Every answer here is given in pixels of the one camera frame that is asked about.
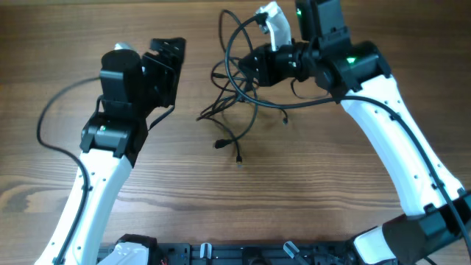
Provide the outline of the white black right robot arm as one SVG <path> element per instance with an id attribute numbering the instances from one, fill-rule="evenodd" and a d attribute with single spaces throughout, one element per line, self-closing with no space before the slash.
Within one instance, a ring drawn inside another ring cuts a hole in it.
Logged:
<path id="1" fill-rule="evenodd" d="M 470 240 L 470 192 L 441 163 L 403 101 L 385 57 L 369 41 L 354 44 L 338 1 L 297 1 L 301 41 L 276 2 L 253 21 L 270 41 L 240 60 L 260 86 L 314 78 L 354 119 L 394 184 L 403 214 L 357 235 L 360 264 L 415 264 L 455 241 Z"/>

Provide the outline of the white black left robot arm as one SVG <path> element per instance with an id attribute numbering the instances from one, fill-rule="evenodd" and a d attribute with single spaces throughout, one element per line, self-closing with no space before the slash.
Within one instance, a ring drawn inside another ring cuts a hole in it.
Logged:
<path id="1" fill-rule="evenodd" d="M 126 234 L 99 257 L 114 202 L 149 131 L 174 109 L 185 38 L 154 38 L 149 51 L 126 43 L 101 58 L 102 95 L 81 132 L 79 156 L 38 139 L 78 166 L 71 193 L 37 264 L 166 264 L 156 238 Z"/>

